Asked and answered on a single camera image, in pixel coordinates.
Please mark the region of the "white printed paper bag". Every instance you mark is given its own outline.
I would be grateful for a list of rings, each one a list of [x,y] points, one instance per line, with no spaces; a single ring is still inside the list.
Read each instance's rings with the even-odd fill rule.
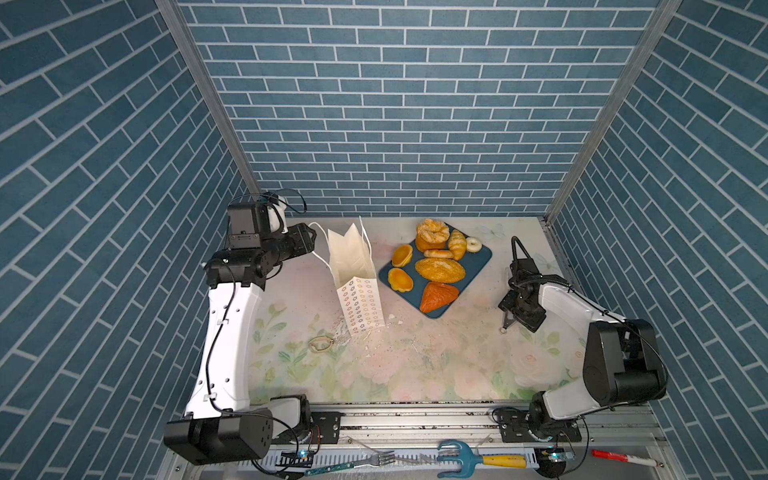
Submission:
[[[372,257],[372,245],[362,218],[344,234],[324,229],[319,223],[309,226],[321,234],[328,247],[328,258],[313,252],[331,272],[347,330],[359,335],[386,325]]]

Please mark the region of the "orange triangular bread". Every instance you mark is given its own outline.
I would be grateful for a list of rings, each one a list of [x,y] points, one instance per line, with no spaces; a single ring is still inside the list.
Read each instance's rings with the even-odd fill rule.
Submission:
[[[453,285],[429,282],[424,288],[420,311],[430,313],[454,302],[459,296],[459,289]]]

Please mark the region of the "round egg tart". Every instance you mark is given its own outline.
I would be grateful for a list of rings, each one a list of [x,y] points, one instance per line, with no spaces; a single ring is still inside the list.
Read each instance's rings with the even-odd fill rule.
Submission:
[[[402,268],[409,264],[413,258],[413,247],[410,244],[404,244],[397,247],[392,256],[392,266]]]
[[[410,275],[401,268],[389,270],[387,280],[390,287],[397,292],[410,292],[414,288],[414,281]]]

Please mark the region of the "small oblong bread roll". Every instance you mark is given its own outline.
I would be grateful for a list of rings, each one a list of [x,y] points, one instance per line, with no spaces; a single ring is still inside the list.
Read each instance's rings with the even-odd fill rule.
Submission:
[[[455,256],[451,250],[447,249],[430,249],[423,252],[427,258],[439,258],[439,259],[454,259]]]

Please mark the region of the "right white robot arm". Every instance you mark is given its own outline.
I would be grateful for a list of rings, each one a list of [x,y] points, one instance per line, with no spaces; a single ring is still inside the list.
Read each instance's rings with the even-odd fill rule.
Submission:
[[[510,270],[509,291],[499,303],[505,326],[518,323],[535,333],[557,317],[586,340],[581,377],[530,401],[525,428],[533,438],[548,441],[580,416],[665,395],[668,369],[649,322],[599,307],[563,277],[542,274],[530,257],[513,259]]]

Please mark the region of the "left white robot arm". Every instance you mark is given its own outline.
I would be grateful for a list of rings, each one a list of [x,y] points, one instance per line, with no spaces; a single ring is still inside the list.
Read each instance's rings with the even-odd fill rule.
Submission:
[[[165,445],[189,463],[262,459],[275,438],[298,442],[309,432],[310,406],[303,394],[252,405],[247,362],[270,273],[313,252],[316,237],[300,223],[253,248],[219,250],[206,263],[209,318],[200,369],[181,419],[168,422],[164,433]]]

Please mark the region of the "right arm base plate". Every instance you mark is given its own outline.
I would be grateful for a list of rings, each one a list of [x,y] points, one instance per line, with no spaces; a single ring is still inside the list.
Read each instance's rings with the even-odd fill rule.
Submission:
[[[577,443],[582,435],[575,419],[552,420],[544,413],[521,410],[511,406],[494,409],[491,419],[497,424],[505,443]]]

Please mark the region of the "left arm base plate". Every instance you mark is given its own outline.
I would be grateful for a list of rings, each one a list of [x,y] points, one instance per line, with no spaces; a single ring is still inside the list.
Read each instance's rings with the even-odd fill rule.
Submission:
[[[298,439],[305,443],[312,436],[314,444],[335,445],[339,441],[342,414],[339,411],[313,411],[310,420],[302,419],[293,428]]]

